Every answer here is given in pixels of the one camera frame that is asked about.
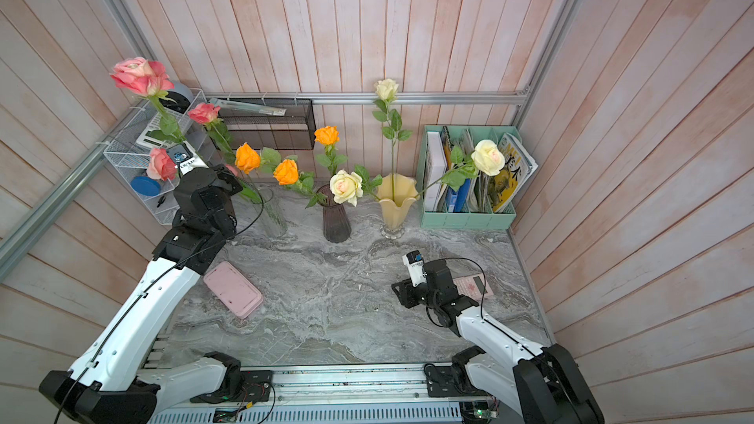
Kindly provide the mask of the pink rose bud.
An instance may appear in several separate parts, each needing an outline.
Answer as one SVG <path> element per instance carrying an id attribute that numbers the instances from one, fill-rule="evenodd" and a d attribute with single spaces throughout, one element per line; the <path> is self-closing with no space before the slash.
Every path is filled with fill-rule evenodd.
<path id="1" fill-rule="evenodd" d="M 258 194 L 259 186 L 257 186 L 248 176 L 244 175 L 237 167 L 230 164 L 227 164 L 226 166 L 238 177 L 239 181 L 243 185 L 243 191 L 239 193 L 239 197 L 245 200 L 245 202 L 249 203 L 254 208 L 258 220 L 260 215 L 258 209 L 255 206 L 255 202 L 259 202 L 260 200 Z"/>

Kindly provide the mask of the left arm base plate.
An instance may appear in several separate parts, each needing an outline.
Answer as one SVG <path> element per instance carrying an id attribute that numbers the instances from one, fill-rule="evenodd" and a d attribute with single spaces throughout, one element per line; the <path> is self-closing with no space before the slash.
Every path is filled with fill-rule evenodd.
<path id="1" fill-rule="evenodd" d="M 268 402 L 272 388 L 272 370 L 231 370 L 221 387 L 210 394 L 190 399 L 192 404 L 239 404 Z"/>

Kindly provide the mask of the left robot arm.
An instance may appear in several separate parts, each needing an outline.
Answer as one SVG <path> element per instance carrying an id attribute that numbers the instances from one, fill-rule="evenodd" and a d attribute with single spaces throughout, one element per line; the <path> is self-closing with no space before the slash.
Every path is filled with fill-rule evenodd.
<path id="1" fill-rule="evenodd" d="M 53 370 L 42 380 L 39 390 L 59 415 L 79 423 L 146 423 L 192 398 L 221 404 L 241 394 L 241 365 L 225 353 L 208 353 L 163 372 L 143 370 L 176 306 L 237 235 L 232 197 L 241 190 L 222 165 L 182 176 L 174 191 L 180 206 L 174 226 L 155 247 L 135 290 L 69 369 Z"/>

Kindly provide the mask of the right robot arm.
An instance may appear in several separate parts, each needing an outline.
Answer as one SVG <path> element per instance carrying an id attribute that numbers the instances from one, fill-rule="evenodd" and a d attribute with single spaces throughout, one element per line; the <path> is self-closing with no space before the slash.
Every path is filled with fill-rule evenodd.
<path id="1" fill-rule="evenodd" d="M 391 289 L 405 308 L 422 305 L 431 322 L 473 346 L 449 367 L 425 365 L 432 397 L 485 392 L 525 423 L 603 423 L 604 414 L 571 353 L 540 345 L 488 314 L 483 298 L 459 292 L 445 258 L 403 256 L 410 276 Z"/>

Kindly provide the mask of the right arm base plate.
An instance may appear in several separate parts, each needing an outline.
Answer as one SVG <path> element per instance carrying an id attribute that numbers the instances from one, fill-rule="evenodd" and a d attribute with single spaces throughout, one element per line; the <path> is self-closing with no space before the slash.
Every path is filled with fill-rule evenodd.
<path id="1" fill-rule="evenodd" d="M 423 367 L 427 394 L 430 398 L 485 397 L 486 393 L 471 384 L 463 367 L 452 364 L 438 366 L 427 363 Z"/>

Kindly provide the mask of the pink rose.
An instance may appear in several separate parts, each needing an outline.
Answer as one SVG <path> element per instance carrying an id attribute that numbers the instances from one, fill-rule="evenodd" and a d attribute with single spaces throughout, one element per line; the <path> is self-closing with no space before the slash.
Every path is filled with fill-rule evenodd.
<path id="1" fill-rule="evenodd" d="M 188 111 L 188 116 L 206 130 L 220 152 L 223 164 L 235 166 L 236 150 L 239 147 L 233 147 L 233 137 L 231 137 L 227 125 L 220 118 L 219 112 L 220 107 L 213 106 L 210 103 L 200 103 L 194 109 Z"/>
<path id="2" fill-rule="evenodd" d="M 176 163 L 168 155 L 165 148 L 153 148 L 149 152 L 149 165 L 146 175 L 155 181 L 172 181 L 176 178 L 178 169 Z"/>
<path id="3" fill-rule="evenodd" d="M 132 58 L 116 64 L 110 78 L 117 88 L 129 90 L 153 105 L 160 116 L 159 131 L 165 141 L 183 143 L 186 140 L 178 121 L 162 104 L 163 100 L 169 100 L 168 93 L 174 88 L 163 64 L 143 57 Z"/>

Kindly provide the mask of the cream rose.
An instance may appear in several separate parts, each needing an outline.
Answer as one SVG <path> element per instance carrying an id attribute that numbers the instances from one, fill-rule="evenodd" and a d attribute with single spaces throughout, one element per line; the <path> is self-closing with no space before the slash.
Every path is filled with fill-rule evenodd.
<path id="1" fill-rule="evenodd" d="M 379 200 L 378 190 L 383 178 L 381 175 L 370 176 L 369 170 L 364 166 L 355 165 L 355 170 L 348 173 L 340 170 L 330 179 L 330 192 L 337 204 L 348 203 L 357 206 L 363 196 L 371 196 Z"/>
<path id="2" fill-rule="evenodd" d="M 506 159 L 494 141 L 483 139 L 469 154 L 465 154 L 459 145 L 454 146 L 451 150 L 451 163 L 450 170 L 423 188 L 420 192 L 422 196 L 428 188 L 436 185 L 459 190 L 466 180 L 475 178 L 479 173 L 489 177 L 497 176 L 505 166 Z"/>
<path id="3" fill-rule="evenodd" d="M 393 79 L 379 80 L 374 85 L 376 99 L 373 103 L 376 109 L 372 112 L 372 115 L 381 124 L 382 137 L 388 141 L 390 149 L 390 174 L 398 174 L 398 143 L 407 141 L 412 136 L 412 131 L 404 128 L 402 115 L 394 106 L 398 97 L 399 87 L 400 85 Z"/>

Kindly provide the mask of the orange rose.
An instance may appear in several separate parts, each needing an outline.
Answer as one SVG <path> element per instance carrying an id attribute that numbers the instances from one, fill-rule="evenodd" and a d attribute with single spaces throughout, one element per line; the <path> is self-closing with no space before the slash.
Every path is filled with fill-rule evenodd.
<path id="1" fill-rule="evenodd" d="M 348 157 L 337 149 L 340 133 L 337 127 L 327 126 L 314 132 L 315 141 L 319 143 L 323 152 L 315 155 L 317 163 L 325 168 L 330 176 L 335 176 L 348 162 Z"/>
<path id="2" fill-rule="evenodd" d="M 298 163 L 294 159 L 284 159 L 274 170 L 273 177 L 278 184 L 290 190 L 296 192 L 301 196 L 308 199 L 307 208 L 314 205 L 325 206 L 327 203 L 327 197 L 324 194 L 320 194 L 314 188 L 314 176 L 310 172 L 302 172 L 298 168 Z"/>
<path id="3" fill-rule="evenodd" d="M 272 148 L 264 147 L 261 151 L 256 151 L 245 143 L 236 150 L 235 167 L 245 175 L 261 171 L 273 176 L 275 168 L 287 158 L 294 159 L 292 156 L 284 158 L 279 151 Z"/>

